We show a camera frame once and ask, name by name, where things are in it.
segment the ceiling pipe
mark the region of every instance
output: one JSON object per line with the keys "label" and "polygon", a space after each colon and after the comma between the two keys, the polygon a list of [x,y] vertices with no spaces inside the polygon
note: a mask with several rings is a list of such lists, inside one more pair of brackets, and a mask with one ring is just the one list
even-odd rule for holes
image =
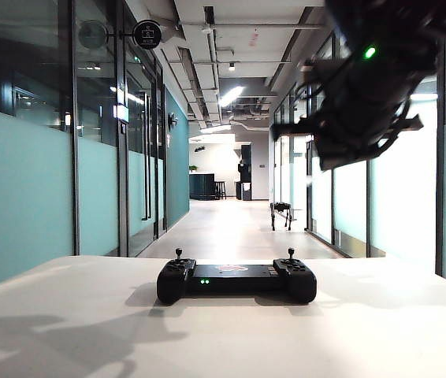
{"label": "ceiling pipe", "polygon": [[[182,61],[169,61],[170,63],[182,63]],[[276,63],[279,65],[287,65],[290,64],[290,61],[194,61],[194,65],[219,65],[219,64],[228,64],[228,63]]]}
{"label": "ceiling pipe", "polygon": [[[210,60],[211,60],[211,62],[209,62],[209,63],[213,65],[214,86],[216,87],[217,96],[219,97],[220,79],[219,79],[219,74],[217,71],[217,56],[216,56],[216,43],[215,43],[216,35],[215,35],[215,31],[213,29],[211,29],[210,34],[207,35],[207,39],[209,40],[209,52],[210,52]],[[217,104],[217,110],[219,112],[219,116],[220,116],[220,120],[221,120],[222,115],[221,115],[221,106],[219,105],[219,102]]]}
{"label": "ceiling pipe", "polygon": [[236,122],[234,120],[231,120],[229,123],[232,126],[242,126],[243,128],[245,128],[249,132],[269,132],[269,128],[253,128],[251,126],[246,126],[245,124],[243,124],[241,122]]}
{"label": "ceiling pipe", "polygon": [[326,27],[324,24],[263,24],[263,23],[250,23],[250,22],[232,22],[232,23],[220,23],[220,24],[193,24],[183,23],[187,26],[199,26],[206,30],[211,29],[228,29],[228,28],[272,28],[272,29],[295,29],[295,30],[319,30]]}

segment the teal wall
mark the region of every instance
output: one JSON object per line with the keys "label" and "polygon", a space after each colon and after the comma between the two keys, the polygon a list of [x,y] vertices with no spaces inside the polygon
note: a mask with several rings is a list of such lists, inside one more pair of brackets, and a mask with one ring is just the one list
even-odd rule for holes
{"label": "teal wall", "polygon": [[72,254],[71,135],[0,113],[0,282]]}
{"label": "teal wall", "polygon": [[188,119],[174,97],[165,91],[167,113],[175,113],[177,125],[170,130],[167,148],[167,226],[175,224],[190,209],[188,182]]}

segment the hanging sign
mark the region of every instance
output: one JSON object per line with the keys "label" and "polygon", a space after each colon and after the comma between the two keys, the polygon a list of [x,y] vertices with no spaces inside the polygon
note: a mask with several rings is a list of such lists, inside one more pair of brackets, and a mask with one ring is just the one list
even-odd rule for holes
{"label": "hanging sign", "polygon": [[142,20],[134,26],[132,37],[140,47],[146,50],[154,49],[162,40],[160,24],[153,20]]}

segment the reception desk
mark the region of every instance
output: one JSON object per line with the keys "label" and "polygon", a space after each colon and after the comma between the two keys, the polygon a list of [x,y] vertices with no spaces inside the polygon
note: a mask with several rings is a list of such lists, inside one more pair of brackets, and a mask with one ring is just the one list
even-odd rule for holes
{"label": "reception desk", "polygon": [[199,199],[204,201],[216,199],[214,173],[190,173],[190,199]]}

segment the table surface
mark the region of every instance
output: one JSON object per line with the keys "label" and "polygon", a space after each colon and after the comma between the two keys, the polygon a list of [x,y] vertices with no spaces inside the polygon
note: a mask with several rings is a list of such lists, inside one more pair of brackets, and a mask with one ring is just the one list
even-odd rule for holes
{"label": "table surface", "polygon": [[60,258],[0,284],[0,377],[446,377],[438,276],[389,258],[307,260],[308,306],[256,295],[168,307],[155,285],[165,262]]}

